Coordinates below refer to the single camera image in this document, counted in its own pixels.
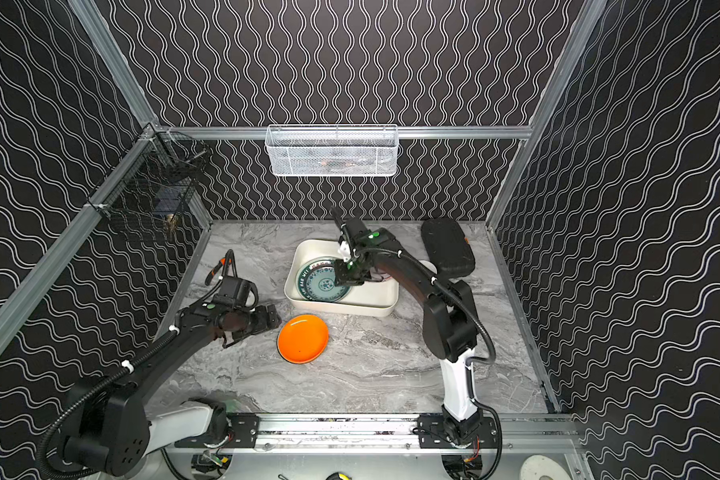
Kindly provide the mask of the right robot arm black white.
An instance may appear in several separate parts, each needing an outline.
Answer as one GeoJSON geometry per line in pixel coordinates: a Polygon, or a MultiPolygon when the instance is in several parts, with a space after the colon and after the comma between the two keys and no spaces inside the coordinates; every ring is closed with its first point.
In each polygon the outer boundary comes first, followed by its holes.
{"type": "Polygon", "coordinates": [[[425,345],[440,361],[445,392],[441,437],[455,446],[473,444],[489,410],[476,398],[473,365],[494,364],[497,352],[479,319],[470,286],[434,273],[388,230],[370,230],[358,218],[345,219],[336,207],[331,216],[340,231],[340,258],[333,262],[336,283],[362,286],[376,269],[414,297],[422,309],[425,345]]]}

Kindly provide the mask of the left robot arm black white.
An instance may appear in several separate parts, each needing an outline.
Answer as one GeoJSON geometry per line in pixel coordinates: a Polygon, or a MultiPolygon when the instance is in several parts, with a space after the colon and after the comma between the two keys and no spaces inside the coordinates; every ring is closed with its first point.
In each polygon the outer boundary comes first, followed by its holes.
{"type": "Polygon", "coordinates": [[[239,276],[232,250],[211,272],[221,276],[216,285],[182,308],[150,347],[112,374],[73,386],[66,408],[37,445],[42,477],[126,474],[156,448],[157,423],[145,405],[168,377],[215,340],[230,348],[280,325],[275,307],[261,304],[257,286],[239,276]]]}

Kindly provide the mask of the orange plate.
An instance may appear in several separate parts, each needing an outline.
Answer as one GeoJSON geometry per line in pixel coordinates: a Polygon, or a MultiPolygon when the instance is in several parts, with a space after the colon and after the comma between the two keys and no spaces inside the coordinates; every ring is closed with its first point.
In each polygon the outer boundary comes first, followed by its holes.
{"type": "Polygon", "coordinates": [[[330,332],[324,320],[303,314],[289,320],[280,330],[277,349],[292,364],[306,364],[318,358],[327,348],[330,332]]]}

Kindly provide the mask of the cream plastic bin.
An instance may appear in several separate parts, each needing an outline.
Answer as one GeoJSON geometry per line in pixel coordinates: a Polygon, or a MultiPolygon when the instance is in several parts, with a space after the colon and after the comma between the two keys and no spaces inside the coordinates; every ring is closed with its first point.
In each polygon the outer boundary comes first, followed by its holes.
{"type": "Polygon", "coordinates": [[[339,259],[338,244],[335,241],[308,239],[301,242],[294,253],[287,276],[284,294],[292,305],[305,312],[346,315],[388,316],[399,298],[399,285],[395,280],[366,282],[351,287],[348,294],[337,302],[309,300],[298,289],[300,272],[314,260],[339,259]]]}

